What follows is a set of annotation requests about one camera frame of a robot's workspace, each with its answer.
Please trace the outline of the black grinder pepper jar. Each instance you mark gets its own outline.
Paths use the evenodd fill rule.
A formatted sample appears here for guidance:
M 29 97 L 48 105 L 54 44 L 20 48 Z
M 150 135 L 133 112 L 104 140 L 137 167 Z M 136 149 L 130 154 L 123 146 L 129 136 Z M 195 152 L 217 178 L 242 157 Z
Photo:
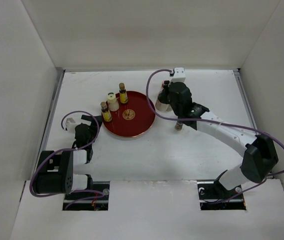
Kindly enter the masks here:
M 158 111 L 160 111 L 162 113 L 168 113 L 168 112 L 170 112 L 172 110 L 171 106 L 169 104 L 160 102 L 160 95 L 161 95 L 161 93 L 162 93 L 162 91 L 160 91 L 158 96 L 157 96 L 157 100 L 156 100 L 156 103 L 155 103 L 155 108 L 156 108 L 156 110 L 158 110 Z

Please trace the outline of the yellow label brown bottle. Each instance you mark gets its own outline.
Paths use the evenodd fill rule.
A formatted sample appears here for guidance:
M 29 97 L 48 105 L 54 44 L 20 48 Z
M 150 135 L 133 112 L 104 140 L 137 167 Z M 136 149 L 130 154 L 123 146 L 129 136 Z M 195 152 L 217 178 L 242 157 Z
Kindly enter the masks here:
M 111 122 L 112 121 L 112 115 L 110 113 L 110 110 L 108 108 L 108 105 L 106 102 L 101 102 L 100 103 L 101 106 L 101 112 L 102 112 L 102 116 L 105 122 Z

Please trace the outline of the cream cap spice jar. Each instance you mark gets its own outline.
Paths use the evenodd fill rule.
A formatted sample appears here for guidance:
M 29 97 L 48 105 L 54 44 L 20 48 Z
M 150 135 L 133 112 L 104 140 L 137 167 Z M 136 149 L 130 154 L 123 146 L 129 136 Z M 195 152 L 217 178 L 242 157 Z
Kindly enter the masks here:
M 107 104 L 111 112 L 116 112 L 119 110 L 119 102 L 117 100 L 116 94 L 113 92 L 108 93 L 107 95 Z

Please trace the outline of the gold cap yellow bottle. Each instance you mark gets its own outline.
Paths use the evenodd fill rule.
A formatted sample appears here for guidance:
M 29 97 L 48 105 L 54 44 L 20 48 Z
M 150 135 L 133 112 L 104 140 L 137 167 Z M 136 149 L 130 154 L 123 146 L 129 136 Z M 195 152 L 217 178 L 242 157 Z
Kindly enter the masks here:
M 127 91 L 125 88 L 125 84 L 122 82 L 119 84 L 119 97 L 120 97 L 120 102 L 122 104 L 128 103 Z

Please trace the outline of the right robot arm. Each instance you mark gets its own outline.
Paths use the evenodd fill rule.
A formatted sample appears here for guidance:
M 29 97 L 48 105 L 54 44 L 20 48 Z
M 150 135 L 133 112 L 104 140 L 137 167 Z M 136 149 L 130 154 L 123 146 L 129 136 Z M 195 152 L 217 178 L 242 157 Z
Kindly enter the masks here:
M 164 81 L 158 102 L 171 107 L 179 125 L 208 134 L 242 156 L 242 163 L 222 172 L 212 185 L 216 196 L 225 198 L 237 186 L 247 182 L 260 184 L 278 163 L 273 140 L 252 131 L 244 131 L 222 122 L 207 107 L 195 103 L 183 82 Z

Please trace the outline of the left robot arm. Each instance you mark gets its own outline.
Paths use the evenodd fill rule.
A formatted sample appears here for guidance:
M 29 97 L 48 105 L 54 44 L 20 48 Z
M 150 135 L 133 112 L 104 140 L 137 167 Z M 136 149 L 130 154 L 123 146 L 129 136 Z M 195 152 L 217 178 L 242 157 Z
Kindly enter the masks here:
M 75 174 L 74 168 L 90 163 L 92 145 L 102 125 L 102 116 L 83 115 L 81 119 L 90 124 L 73 125 L 75 141 L 71 148 L 41 152 L 29 187 L 33 196 L 41 198 L 75 191 L 85 200 L 93 196 L 92 177 L 89 174 Z

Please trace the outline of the black cap brown spice jar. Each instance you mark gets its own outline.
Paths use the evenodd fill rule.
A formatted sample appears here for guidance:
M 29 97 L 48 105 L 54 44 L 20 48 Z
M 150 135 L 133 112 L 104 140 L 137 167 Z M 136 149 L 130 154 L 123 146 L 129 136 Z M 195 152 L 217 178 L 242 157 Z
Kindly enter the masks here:
M 175 124 L 175 130 L 181 131 L 183 129 L 183 123 L 181 121 L 177 121 Z

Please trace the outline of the red round lacquer tray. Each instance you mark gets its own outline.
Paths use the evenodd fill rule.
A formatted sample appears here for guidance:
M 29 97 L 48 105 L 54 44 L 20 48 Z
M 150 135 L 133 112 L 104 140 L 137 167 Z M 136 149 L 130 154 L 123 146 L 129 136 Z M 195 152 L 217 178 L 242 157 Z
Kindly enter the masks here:
M 148 104 L 146 95 L 129 90 L 128 103 L 119 104 L 119 109 L 111 113 L 110 122 L 103 121 L 105 128 L 118 137 L 133 138 L 145 133 L 153 124 L 155 114 Z

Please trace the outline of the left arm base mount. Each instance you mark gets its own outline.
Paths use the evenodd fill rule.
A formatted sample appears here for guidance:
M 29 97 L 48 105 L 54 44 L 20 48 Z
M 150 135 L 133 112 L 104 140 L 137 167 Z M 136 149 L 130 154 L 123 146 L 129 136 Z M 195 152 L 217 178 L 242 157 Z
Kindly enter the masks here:
M 64 196 L 63 211 L 107 211 L 110 182 L 94 182 L 93 192 L 73 192 Z

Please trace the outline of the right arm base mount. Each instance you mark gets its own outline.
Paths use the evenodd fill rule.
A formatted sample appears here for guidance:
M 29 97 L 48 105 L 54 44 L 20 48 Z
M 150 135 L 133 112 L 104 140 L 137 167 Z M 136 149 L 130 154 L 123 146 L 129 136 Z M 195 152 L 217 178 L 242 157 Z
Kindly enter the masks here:
M 198 181 L 200 209 L 202 211 L 246 210 L 246 203 L 242 186 L 238 185 L 232 190 L 216 190 L 212 181 Z

